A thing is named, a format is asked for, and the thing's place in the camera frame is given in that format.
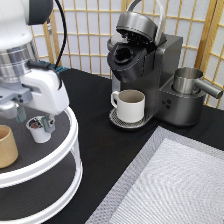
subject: coffee machine lid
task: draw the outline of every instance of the coffee machine lid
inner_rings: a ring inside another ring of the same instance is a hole
[[[147,16],[135,12],[123,12],[117,24],[117,31],[124,35],[127,32],[146,37],[150,42],[155,41],[157,25]]]
[[[147,16],[133,12],[135,6],[141,0],[134,0],[128,7],[126,12],[120,15],[117,31],[123,36],[131,39],[140,39],[141,41],[154,42],[155,46],[159,46],[166,40],[163,27],[165,24],[165,11],[160,3],[160,0],[156,0],[160,7],[160,22],[159,27]]]

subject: tan cup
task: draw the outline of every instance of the tan cup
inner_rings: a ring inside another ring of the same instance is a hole
[[[18,150],[10,127],[0,125],[0,168],[5,168],[16,161]]]

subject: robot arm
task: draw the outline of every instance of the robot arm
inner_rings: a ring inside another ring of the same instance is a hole
[[[53,0],[21,0],[25,12],[26,24],[44,24],[53,9]]]
[[[55,71],[39,64],[28,27],[45,23],[52,10],[53,0],[0,1],[1,117],[15,118],[19,104],[47,113],[52,121],[69,105],[64,84]]]

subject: black table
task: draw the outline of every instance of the black table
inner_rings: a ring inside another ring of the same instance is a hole
[[[111,80],[78,70],[62,77],[79,122],[83,179],[72,201],[47,224],[83,224],[158,126],[224,150],[224,111],[204,106],[194,127],[176,128],[153,120],[137,132],[123,132],[109,121]]]

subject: small metal cup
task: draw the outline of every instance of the small metal cup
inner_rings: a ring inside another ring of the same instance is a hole
[[[195,80],[201,77],[203,77],[203,72],[199,69],[179,68],[175,71],[173,88],[181,94],[197,94],[200,90],[194,84]]]
[[[219,99],[223,91],[202,80],[203,72],[197,68],[179,68],[175,71],[173,88],[176,92],[186,95],[197,94],[200,90]]]

